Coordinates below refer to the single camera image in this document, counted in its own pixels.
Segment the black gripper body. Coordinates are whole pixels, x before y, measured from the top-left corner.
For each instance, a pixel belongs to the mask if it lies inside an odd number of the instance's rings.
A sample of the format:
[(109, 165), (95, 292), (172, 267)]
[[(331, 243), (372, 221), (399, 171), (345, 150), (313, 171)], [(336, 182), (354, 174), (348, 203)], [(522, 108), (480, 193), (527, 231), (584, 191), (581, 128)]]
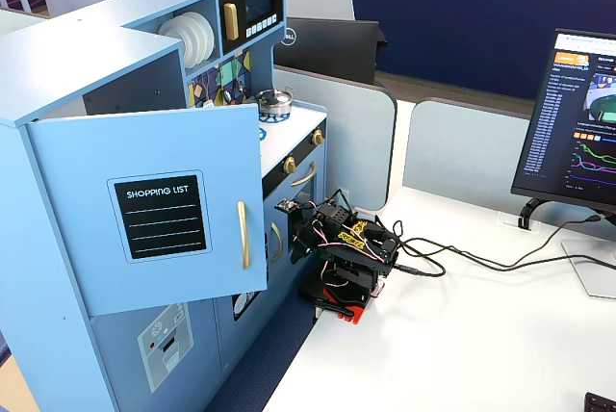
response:
[(328, 244), (329, 240), (325, 235), (325, 219), (323, 213), (316, 213), (311, 218), (302, 218), (294, 224), (295, 234), (298, 234), (305, 244), (308, 245)]

